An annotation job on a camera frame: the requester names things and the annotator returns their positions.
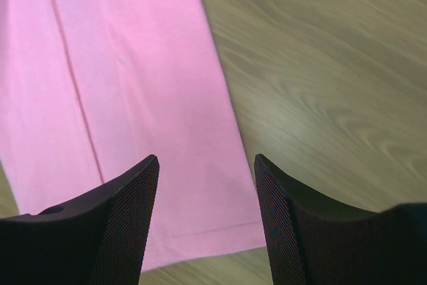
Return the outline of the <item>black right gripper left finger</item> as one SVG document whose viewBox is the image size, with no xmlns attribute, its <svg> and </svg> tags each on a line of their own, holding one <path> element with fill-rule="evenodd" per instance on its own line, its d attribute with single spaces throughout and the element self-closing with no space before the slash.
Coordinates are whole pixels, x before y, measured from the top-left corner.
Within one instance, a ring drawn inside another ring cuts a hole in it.
<svg viewBox="0 0 427 285">
<path fill-rule="evenodd" d="M 72 200 L 1 219 L 1 283 L 137 284 L 158 177 L 150 155 Z"/>
</svg>

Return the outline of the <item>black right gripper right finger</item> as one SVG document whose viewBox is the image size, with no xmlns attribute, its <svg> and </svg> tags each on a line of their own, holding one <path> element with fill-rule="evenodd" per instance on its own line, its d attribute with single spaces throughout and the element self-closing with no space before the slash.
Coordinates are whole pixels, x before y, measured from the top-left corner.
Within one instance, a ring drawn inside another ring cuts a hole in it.
<svg viewBox="0 0 427 285">
<path fill-rule="evenodd" d="M 254 161 L 274 284 L 425 284 L 426 204 L 371 212 Z"/>
</svg>

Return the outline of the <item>pink t shirt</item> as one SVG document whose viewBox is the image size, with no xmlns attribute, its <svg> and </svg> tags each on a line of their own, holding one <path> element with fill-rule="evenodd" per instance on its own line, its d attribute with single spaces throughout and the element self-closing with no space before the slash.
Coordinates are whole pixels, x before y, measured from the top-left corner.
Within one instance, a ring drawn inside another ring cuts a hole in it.
<svg viewBox="0 0 427 285">
<path fill-rule="evenodd" d="M 265 246 L 201 0 L 1 0 L 1 164 L 19 212 L 150 154 L 143 270 Z"/>
</svg>

